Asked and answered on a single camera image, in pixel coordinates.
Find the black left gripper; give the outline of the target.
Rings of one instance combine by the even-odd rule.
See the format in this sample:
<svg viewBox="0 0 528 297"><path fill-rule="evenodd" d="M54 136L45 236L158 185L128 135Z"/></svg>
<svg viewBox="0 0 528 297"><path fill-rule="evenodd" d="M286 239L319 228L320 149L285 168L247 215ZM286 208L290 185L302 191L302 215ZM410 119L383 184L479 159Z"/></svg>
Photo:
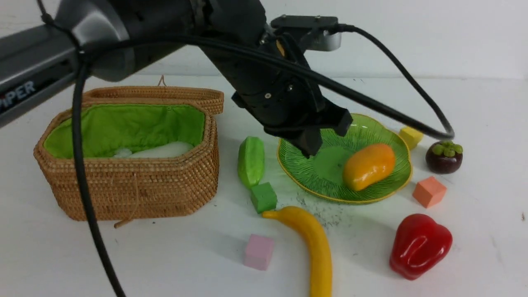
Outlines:
<svg viewBox="0 0 528 297"><path fill-rule="evenodd" d="M305 158L322 146L321 130L345 137L353 122L349 111L326 99L315 83L230 52L202 47L234 88L232 100L264 126L267 133L285 138Z"/></svg>

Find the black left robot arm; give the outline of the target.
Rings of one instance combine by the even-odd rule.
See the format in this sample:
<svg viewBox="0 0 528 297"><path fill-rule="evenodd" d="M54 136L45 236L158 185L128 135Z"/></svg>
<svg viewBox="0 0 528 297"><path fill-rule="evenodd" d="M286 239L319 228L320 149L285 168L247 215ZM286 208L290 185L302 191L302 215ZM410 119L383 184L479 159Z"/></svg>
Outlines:
<svg viewBox="0 0 528 297"><path fill-rule="evenodd" d="M305 156L317 154L320 130L344 136L347 109L271 59L308 68L304 57L322 24L302 37L272 28L259 0L63 0L55 18L1 39L1 125L5 126L84 74L121 81L185 45L196 45L234 88L233 101Z"/></svg>

